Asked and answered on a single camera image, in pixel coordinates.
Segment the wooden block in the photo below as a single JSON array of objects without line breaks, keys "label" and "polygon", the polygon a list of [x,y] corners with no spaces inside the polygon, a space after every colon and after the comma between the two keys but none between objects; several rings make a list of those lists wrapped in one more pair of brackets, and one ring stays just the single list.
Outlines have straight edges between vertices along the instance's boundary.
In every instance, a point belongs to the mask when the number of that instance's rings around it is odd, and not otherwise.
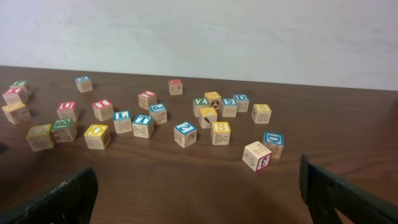
[{"label": "wooden block", "polygon": [[201,128],[211,128],[211,124],[217,121],[217,111],[214,107],[199,109],[199,123]]},{"label": "wooden block", "polygon": [[167,122],[167,108],[163,103],[149,106],[149,115],[154,117],[155,125]]},{"label": "wooden block", "polygon": [[206,98],[193,99],[193,114],[195,117],[199,118],[199,109],[209,106],[209,101]]},{"label": "wooden block", "polygon": [[50,129],[51,124],[34,126],[30,128],[26,139],[34,152],[54,148],[55,143],[51,138]]},{"label": "wooden block", "polygon": [[132,131],[130,111],[115,112],[113,114],[113,123],[118,134]]},{"label": "wooden block", "polygon": [[27,94],[23,88],[10,88],[2,94],[2,97],[8,105],[17,102],[26,103],[28,100]]},{"label": "wooden block", "polygon": [[255,172],[268,166],[271,154],[269,149],[256,141],[244,148],[242,160]]},{"label": "wooden block", "polygon": [[225,118],[236,117],[238,103],[234,99],[221,100],[221,115]]},{"label": "wooden block", "polygon": [[79,120],[80,112],[75,101],[60,103],[57,108],[57,113],[60,119],[71,118],[74,121]]},{"label": "wooden block", "polygon": [[213,128],[211,129],[211,143],[213,143],[213,145],[228,145],[230,137],[231,128],[228,122],[213,122]]},{"label": "wooden block", "polygon": [[138,115],[132,122],[132,130],[135,137],[149,138],[154,132],[154,118],[148,115]]},{"label": "wooden block", "polygon": [[235,94],[234,99],[238,103],[238,112],[248,112],[249,97],[245,94]]},{"label": "wooden block", "polygon": [[182,94],[181,80],[169,80],[169,92],[170,95],[181,95]]},{"label": "wooden block", "polygon": [[185,148],[197,141],[197,128],[188,121],[174,127],[174,141]]},{"label": "wooden block", "polygon": [[256,124],[268,124],[271,118],[271,108],[268,105],[255,104],[251,117]]},{"label": "wooden block", "polygon": [[55,121],[50,131],[56,143],[74,141],[77,134],[76,125],[71,118]]},{"label": "wooden block", "polygon": [[3,106],[2,110],[6,115],[6,118],[12,124],[18,124],[22,121],[30,120],[30,113],[25,104],[21,102],[11,103],[10,105]]},{"label": "wooden block", "polygon": [[205,98],[209,101],[210,106],[218,110],[221,107],[221,96],[217,92],[205,93]]},{"label": "wooden block", "polygon": [[85,139],[89,149],[106,149],[111,142],[108,125],[91,125],[85,133]]},{"label": "wooden block", "polygon": [[109,100],[101,100],[93,103],[94,115],[100,121],[113,118],[113,105]]},{"label": "wooden block", "polygon": [[84,92],[93,90],[93,84],[91,83],[91,80],[89,77],[75,78],[75,82],[76,82],[77,89],[80,91],[80,93],[84,93]]},{"label": "wooden block", "polygon": [[30,89],[29,82],[27,80],[16,81],[10,86],[10,88],[23,88],[27,96],[30,96],[33,93],[33,91]]},{"label": "wooden block", "polygon": [[150,105],[155,105],[156,103],[156,93],[151,91],[144,91],[138,94],[138,105],[145,110],[148,110]]},{"label": "wooden block", "polygon": [[262,144],[271,150],[271,158],[279,159],[285,145],[284,136],[283,134],[265,132]]}]

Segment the wall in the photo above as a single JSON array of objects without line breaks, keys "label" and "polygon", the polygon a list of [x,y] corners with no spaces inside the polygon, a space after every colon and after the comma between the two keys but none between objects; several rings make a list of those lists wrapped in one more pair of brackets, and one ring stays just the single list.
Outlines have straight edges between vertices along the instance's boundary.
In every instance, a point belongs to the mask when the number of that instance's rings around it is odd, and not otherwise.
[{"label": "wall", "polygon": [[396,0],[1,0],[0,65],[398,90]]}]

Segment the letter on block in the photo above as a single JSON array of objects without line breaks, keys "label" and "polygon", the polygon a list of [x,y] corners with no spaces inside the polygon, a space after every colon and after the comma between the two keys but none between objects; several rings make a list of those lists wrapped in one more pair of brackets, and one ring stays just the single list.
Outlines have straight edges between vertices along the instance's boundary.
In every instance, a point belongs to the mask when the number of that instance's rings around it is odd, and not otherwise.
[{"label": "letter on block", "polygon": [[6,115],[6,118],[12,124],[18,124],[21,121],[27,121],[31,119],[29,110],[25,106],[25,104],[21,102],[11,103],[10,105],[3,106],[2,110]]},{"label": "letter on block", "polygon": [[85,139],[89,149],[105,149],[111,142],[108,125],[91,125],[85,133]]},{"label": "letter on block", "polygon": [[236,117],[238,103],[234,99],[223,99],[221,101],[221,115],[225,118]]},{"label": "letter on block", "polygon": [[54,148],[55,143],[52,141],[50,129],[51,124],[34,126],[30,128],[26,139],[34,152]]},{"label": "letter on block", "polygon": [[185,148],[197,141],[197,128],[188,121],[174,127],[174,141]]},{"label": "letter on block", "polygon": [[156,103],[156,93],[153,93],[151,91],[145,91],[138,94],[138,105],[145,110],[148,110],[150,105],[155,105]]},{"label": "letter on block", "polygon": [[171,95],[181,95],[182,94],[181,80],[169,80],[169,92]]},{"label": "letter on block", "polygon": [[238,103],[238,112],[248,112],[249,97],[245,94],[235,94],[234,99]]},{"label": "letter on block", "polygon": [[93,103],[94,115],[100,120],[105,121],[113,118],[113,105],[109,100],[101,100]]},{"label": "letter on block", "polygon": [[115,112],[113,114],[113,123],[118,134],[132,131],[130,111]]},{"label": "letter on block", "polygon": [[148,115],[138,115],[132,122],[132,131],[135,137],[149,138],[154,132],[154,118]]},{"label": "letter on block", "polygon": [[228,122],[213,122],[211,130],[211,142],[215,146],[228,145],[231,137],[231,128]]},{"label": "letter on block", "polygon": [[251,117],[256,124],[268,124],[271,118],[271,108],[268,105],[255,104]]},{"label": "letter on block", "polygon": [[28,100],[27,94],[23,88],[10,88],[2,94],[2,97],[8,105],[17,102],[26,103]]},{"label": "letter on block", "polygon": [[244,148],[242,160],[255,172],[268,165],[271,154],[269,149],[256,141]]},{"label": "letter on block", "polygon": [[91,84],[91,80],[88,77],[75,78],[75,82],[77,89],[80,91],[80,93],[93,90],[93,85]]},{"label": "letter on block", "polygon": [[51,135],[56,143],[74,141],[77,130],[73,119],[61,119],[51,126]]},{"label": "letter on block", "polygon": [[167,122],[167,108],[163,103],[149,106],[149,115],[154,117],[155,124]]},{"label": "letter on block", "polygon": [[217,121],[217,111],[213,107],[200,108],[199,123],[201,128],[211,128],[211,124]]},{"label": "letter on block", "polygon": [[221,96],[217,92],[205,93],[205,98],[209,101],[210,106],[218,110],[221,106]]},{"label": "letter on block", "polygon": [[57,108],[58,117],[60,119],[68,119],[71,118],[74,121],[79,119],[80,112],[76,106],[76,102],[65,102],[60,103]]},{"label": "letter on block", "polygon": [[193,114],[195,117],[199,118],[199,109],[209,106],[209,101],[206,98],[193,99]]},{"label": "letter on block", "polygon": [[265,145],[272,152],[272,158],[279,159],[284,149],[284,136],[278,133],[265,132],[262,140]]},{"label": "letter on block", "polygon": [[29,82],[27,80],[16,81],[10,86],[10,88],[23,88],[27,96],[30,96],[33,93],[33,91],[30,89]]}]

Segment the toy block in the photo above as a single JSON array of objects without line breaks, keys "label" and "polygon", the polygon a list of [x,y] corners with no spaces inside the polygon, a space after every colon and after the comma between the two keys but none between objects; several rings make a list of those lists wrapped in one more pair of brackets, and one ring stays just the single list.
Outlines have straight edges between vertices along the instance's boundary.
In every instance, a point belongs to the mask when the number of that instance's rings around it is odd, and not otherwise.
[{"label": "toy block", "polygon": [[262,144],[271,150],[271,158],[279,159],[285,145],[284,136],[283,134],[265,132]]},{"label": "toy block", "polygon": [[169,80],[169,92],[170,95],[181,95],[182,94],[181,80]]},{"label": "toy block", "polygon": [[217,111],[214,107],[199,109],[199,123],[201,128],[211,128],[211,124],[217,121]]},{"label": "toy block", "polygon": [[215,146],[228,145],[231,137],[231,128],[228,122],[213,122],[211,129],[211,143]]},{"label": "toy block", "polygon": [[174,141],[185,148],[197,141],[197,128],[188,121],[174,127]]},{"label": "toy block", "polygon": [[56,143],[74,141],[77,134],[76,125],[71,118],[55,121],[50,132]]},{"label": "toy block", "polygon": [[93,90],[93,84],[91,83],[91,80],[88,77],[75,78],[75,82],[77,89],[80,91],[80,93]]},{"label": "toy block", "polygon": [[238,112],[248,112],[249,97],[245,94],[235,94],[234,99],[238,103]]},{"label": "toy block", "polygon": [[113,118],[113,105],[109,100],[101,100],[93,103],[94,115],[100,120],[105,121]]},{"label": "toy block", "polygon": [[113,123],[118,134],[132,131],[130,111],[115,112],[113,114]]},{"label": "toy block", "polygon": [[149,138],[154,132],[154,117],[138,115],[132,122],[132,130],[135,137]]},{"label": "toy block", "polygon": [[33,93],[33,91],[30,89],[29,82],[27,80],[16,81],[10,86],[10,88],[23,88],[27,96],[30,96]]},{"label": "toy block", "polygon": [[205,98],[209,101],[210,106],[218,110],[221,106],[221,96],[217,92],[205,93]]},{"label": "toy block", "polygon": [[234,99],[221,100],[221,115],[225,118],[236,117],[238,103]]},{"label": "toy block", "polygon": [[259,141],[244,147],[242,160],[254,172],[268,166],[272,152]]},{"label": "toy block", "polygon": [[57,114],[60,119],[68,119],[71,118],[74,121],[79,119],[79,109],[76,106],[76,102],[65,102],[60,103],[57,108]]},{"label": "toy block", "polygon": [[154,117],[155,125],[167,122],[167,108],[163,103],[149,106],[149,115]]},{"label": "toy block", "polygon": [[138,94],[138,105],[145,110],[148,110],[150,105],[155,105],[156,103],[156,93],[153,93],[151,91],[145,91]]},{"label": "toy block", "polygon": [[51,138],[50,129],[51,124],[34,126],[30,128],[26,139],[34,152],[54,148],[55,143]]},{"label": "toy block", "polygon": [[106,149],[111,142],[111,133],[108,125],[92,124],[85,133],[89,149]]},{"label": "toy block", "polygon": [[268,124],[271,118],[271,108],[268,105],[253,105],[252,119],[256,124]]},{"label": "toy block", "polygon": [[17,102],[26,103],[28,100],[27,94],[23,88],[10,88],[2,94],[2,97],[8,105]]},{"label": "toy block", "polygon": [[10,105],[3,106],[1,109],[12,124],[19,124],[21,121],[31,119],[29,110],[21,102],[11,103]]},{"label": "toy block", "polygon": [[209,106],[209,101],[206,98],[193,99],[193,114],[195,117],[199,118],[199,109]]}]

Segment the wood grain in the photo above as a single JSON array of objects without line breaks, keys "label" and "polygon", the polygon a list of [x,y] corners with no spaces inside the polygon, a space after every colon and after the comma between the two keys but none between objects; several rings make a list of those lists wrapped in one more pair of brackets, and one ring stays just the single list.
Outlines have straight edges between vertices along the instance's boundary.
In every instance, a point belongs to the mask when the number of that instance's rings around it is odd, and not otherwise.
[{"label": "wood grain", "polygon": [[[398,92],[275,83],[181,78],[182,95],[170,96],[174,77],[0,67],[1,89],[29,80],[34,97],[29,122],[13,125],[0,116],[0,210],[17,205],[60,183],[84,166],[93,166],[99,192],[92,223],[310,223],[299,191],[299,159],[343,176],[398,205]],[[90,76],[93,91],[80,93],[74,78]],[[137,94],[157,93],[169,121],[156,126],[150,139],[116,134],[113,121],[98,121],[91,104],[107,99],[115,111],[132,117],[148,114]],[[232,129],[228,146],[213,146],[202,129],[192,100],[217,91],[250,98],[247,113],[223,118]],[[61,102],[80,107],[74,142],[32,152],[25,136],[31,126],[58,118]],[[272,109],[269,124],[254,124],[253,103]],[[173,127],[189,121],[198,141],[181,148]],[[83,137],[91,124],[108,124],[112,141],[105,151],[89,150]],[[281,158],[254,173],[241,161],[244,146],[261,141],[265,131],[282,133]]]}]

